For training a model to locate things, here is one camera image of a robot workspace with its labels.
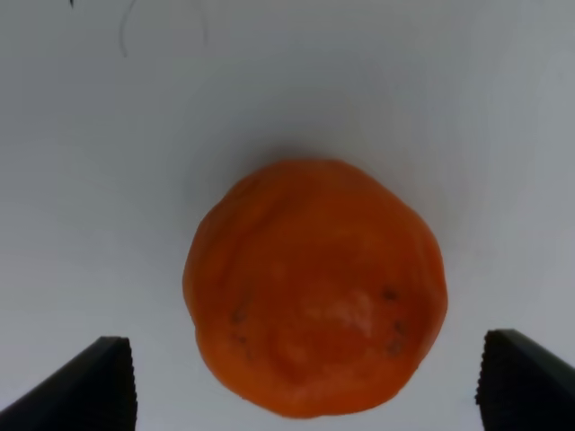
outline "dimpled orange skin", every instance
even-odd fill
[[[289,418],[390,400],[447,312],[429,228],[335,160],[279,162],[237,183],[199,225],[183,291],[214,376]]]

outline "white surface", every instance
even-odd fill
[[[575,363],[572,0],[0,2],[0,407],[102,334],[134,348],[140,430],[479,430],[487,329]],[[292,152],[372,172],[442,246],[446,325],[379,409],[288,421],[201,363],[181,297],[199,219]]]

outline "dark spot on orange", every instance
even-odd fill
[[[403,321],[395,321],[394,331],[397,333],[397,335],[401,336],[405,335],[406,332],[405,323]]]
[[[246,344],[248,342],[247,337],[245,337],[244,335],[238,335],[236,333],[232,334],[232,340],[240,344]]]
[[[398,295],[397,291],[390,286],[384,287],[384,290],[383,290],[381,296],[386,301],[397,301],[399,299],[399,295]]]
[[[373,375],[370,372],[370,370],[366,369],[365,367],[362,367],[359,370],[357,370],[355,375],[361,380],[367,380],[373,378]]]
[[[385,351],[390,357],[396,357],[403,350],[403,343],[400,339],[392,339],[390,343],[385,347]]]
[[[248,318],[248,306],[250,305],[250,297],[246,296],[232,313],[232,323],[239,325]]]

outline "orange fruit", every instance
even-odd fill
[[[214,376],[290,418],[390,400],[447,312],[429,228],[335,160],[274,163],[237,183],[200,223],[183,290]]]

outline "blemish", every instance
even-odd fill
[[[396,357],[403,350],[403,342],[400,339],[392,339],[391,342],[385,347],[385,351],[390,357]]]
[[[246,344],[248,342],[248,338],[244,335],[232,334],[232,340],[236,341],[240,344]]]
[[[232,312],[231,322],[234,325],[243,323],[248,318],[248,307],[250,305],[250,296],[247,295]]]
[[[401,336],[405,335],[406,332],[405,323],[403,321],[395,321],[394,331],[397,333],[397,335]]]
[[[384,287],[381,296],[386,301],[397,301],[399,299],[399,294],[397,293],[397,291],[390,286]]]

